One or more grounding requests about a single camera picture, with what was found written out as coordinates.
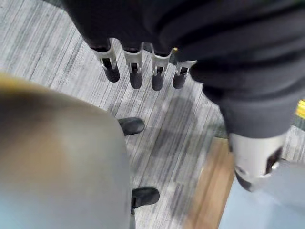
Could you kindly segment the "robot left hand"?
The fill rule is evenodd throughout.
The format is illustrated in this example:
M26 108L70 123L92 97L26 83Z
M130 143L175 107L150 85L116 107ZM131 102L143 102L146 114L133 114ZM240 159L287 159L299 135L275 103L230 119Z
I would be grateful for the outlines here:
M105 57L109 38L125 50L177 48L224 118L234 170L253 191L279 164L285 135L305 96L302 0L65 0L90 48Z

